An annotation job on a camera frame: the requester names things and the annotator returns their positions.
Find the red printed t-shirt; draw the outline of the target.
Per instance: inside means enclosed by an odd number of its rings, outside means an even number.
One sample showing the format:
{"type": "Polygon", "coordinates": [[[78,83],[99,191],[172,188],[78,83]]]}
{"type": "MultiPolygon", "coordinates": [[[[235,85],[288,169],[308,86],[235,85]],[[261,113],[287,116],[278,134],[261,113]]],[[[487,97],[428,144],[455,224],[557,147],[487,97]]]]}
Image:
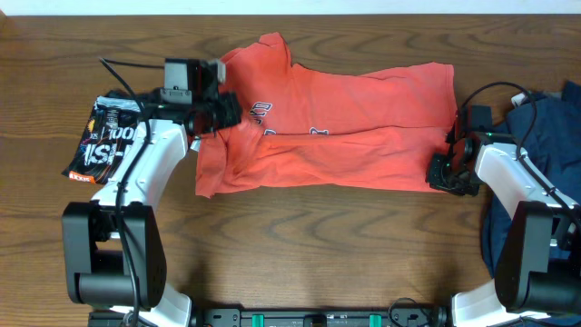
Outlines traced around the red printed t-shirt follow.
{"type": "Polygon", "coordinates": [[[242,118],[202,139],[198,195],[317,184],[428,190],[429,161],[446,151],[457,109],[452,65],[323,73],[294,63],[278,33],[222,60],[242,118]]]}

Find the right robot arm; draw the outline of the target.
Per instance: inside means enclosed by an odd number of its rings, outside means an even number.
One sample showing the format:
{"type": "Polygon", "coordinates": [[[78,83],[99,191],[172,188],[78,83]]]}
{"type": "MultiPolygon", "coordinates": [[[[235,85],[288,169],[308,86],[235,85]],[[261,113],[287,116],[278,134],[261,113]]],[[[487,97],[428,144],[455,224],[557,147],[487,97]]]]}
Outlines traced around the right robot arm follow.
{"type": "Polygon", "coordinates": [[[426,181],[457,196],[487,185],[511,219],[494,278],[451,301],[454,326],[501,326],[580,313],[580,206],[531,163],[486,106],[461,107],[426,181]]]}

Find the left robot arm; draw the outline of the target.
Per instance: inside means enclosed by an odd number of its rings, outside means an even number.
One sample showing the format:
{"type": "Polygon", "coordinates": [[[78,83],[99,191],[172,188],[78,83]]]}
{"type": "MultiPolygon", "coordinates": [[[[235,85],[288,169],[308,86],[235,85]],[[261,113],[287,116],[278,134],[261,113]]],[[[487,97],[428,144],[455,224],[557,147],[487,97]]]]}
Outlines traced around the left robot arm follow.
{"type": "Polygon", "coordinates": [[[97,100],[105,131],[119,132],[122,115],[134,114],[134,133],[119,160],[103,161],[103,188],[62,215],[68,296],[92,307],[90,326],[204,324],[192,299],[167,281],[155,211],[192,145],[239,124],[241,107],[220,89],[226,65],[219,59],[168,58],[162,69],[161,88],[136,94],[126,84],[97,100]]]}

